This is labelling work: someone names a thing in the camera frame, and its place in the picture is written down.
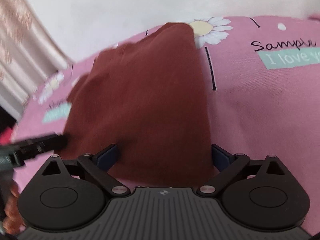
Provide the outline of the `person's left hand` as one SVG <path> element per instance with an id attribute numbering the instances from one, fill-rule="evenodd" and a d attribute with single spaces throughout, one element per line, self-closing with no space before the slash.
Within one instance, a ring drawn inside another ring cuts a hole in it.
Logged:
<path id="1" fill-rule="evenodd" d="M 22 226 L 24 226 L 23 219 L 18 211 L 17 201 L 20 196 L 19 188 L 16 181 L 12 181 L 10 196 L 5 205 L 6 217 L 3 220 L 3 228 L 6 233 L 17 235 L 20 233 Z"/>

